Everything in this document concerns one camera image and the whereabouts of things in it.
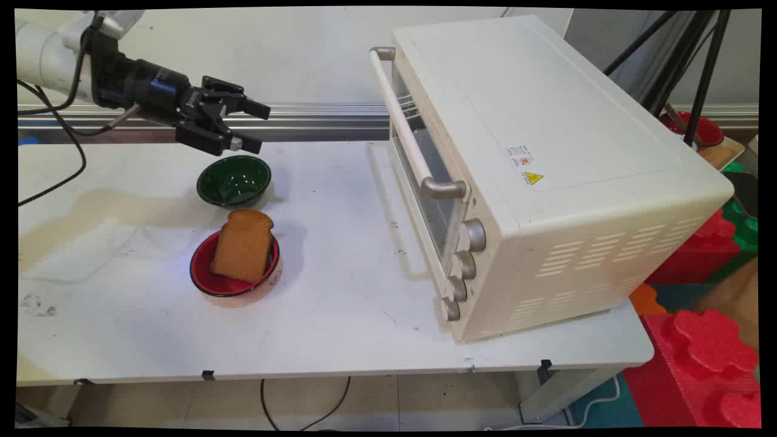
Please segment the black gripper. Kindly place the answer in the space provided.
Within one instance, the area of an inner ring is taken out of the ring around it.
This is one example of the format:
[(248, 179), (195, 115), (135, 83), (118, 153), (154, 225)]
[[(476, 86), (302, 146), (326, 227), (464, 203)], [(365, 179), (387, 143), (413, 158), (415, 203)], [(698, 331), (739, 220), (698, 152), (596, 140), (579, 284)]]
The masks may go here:
[(176, 126), (177, 142), (214, 157), (224, 151), (260, 153), (258, 139), (198, 127), (225, 126), (223, 117), (234, 112), (267, 121), (271, 108), (250, 99), (242, 86), (204, 76), (202, 86), (194, 87), (186, 75), (142, 59), (123, 58), (118, 66), (124, 69), (118, 80), (124, 105), (138, 105), (139, 116), (148, 121)]

